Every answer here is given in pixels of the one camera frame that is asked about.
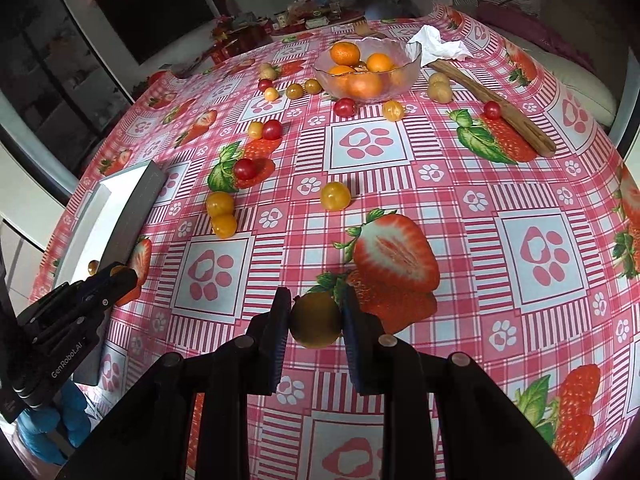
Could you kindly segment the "blue gloved left hand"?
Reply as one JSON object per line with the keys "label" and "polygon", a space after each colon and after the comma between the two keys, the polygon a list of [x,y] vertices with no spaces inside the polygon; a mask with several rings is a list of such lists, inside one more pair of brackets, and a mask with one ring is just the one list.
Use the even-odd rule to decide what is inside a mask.
{"label": "blue gloved left hand", "polygon": [[66,440],[73,448],[79,448],[91,431],[86,413],[87,400],[80,389],[68,380],[60,393],[60,404],[56,408],[25,408],[16,420],[18,435],[29,452],[43,462],[56,466],[62,466],[66,457],[49,437],[50,432],[62,425]]}

